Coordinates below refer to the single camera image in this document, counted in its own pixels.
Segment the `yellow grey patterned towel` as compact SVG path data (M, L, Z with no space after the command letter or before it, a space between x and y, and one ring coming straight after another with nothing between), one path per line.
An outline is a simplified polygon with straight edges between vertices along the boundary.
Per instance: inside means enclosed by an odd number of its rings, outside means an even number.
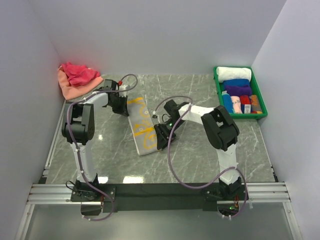
M127 102L128 121L139 156L157 152L157 134L145 100L138 97Z

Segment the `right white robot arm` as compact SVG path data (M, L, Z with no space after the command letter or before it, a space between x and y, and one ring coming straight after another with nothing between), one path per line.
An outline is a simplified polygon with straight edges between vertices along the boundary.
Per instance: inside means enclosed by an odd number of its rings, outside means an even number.
M175 130L189 121L203 126L207 139L216 149L220 174L212 183L203 188L206 195L218 200L230 200L236 196L242 186L242 177L238 171L236 145L240 134L239 128L227 109L202 107L190 102L177 104L170 99L164 105L168 120L154 125L157 137L157 149L169 148L175 139Z

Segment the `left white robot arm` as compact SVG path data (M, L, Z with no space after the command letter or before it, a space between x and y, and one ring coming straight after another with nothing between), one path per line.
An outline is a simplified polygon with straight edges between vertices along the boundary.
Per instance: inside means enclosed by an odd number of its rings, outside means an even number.
M89 201L100 197L101 189L97 171L93 165L92 139L95 135L95 112L111 107L113 113L127 117L127 91L130 85L106 79L82 100L67 102L63 113L61 133L70 144L77 169L73 191L83 194Z

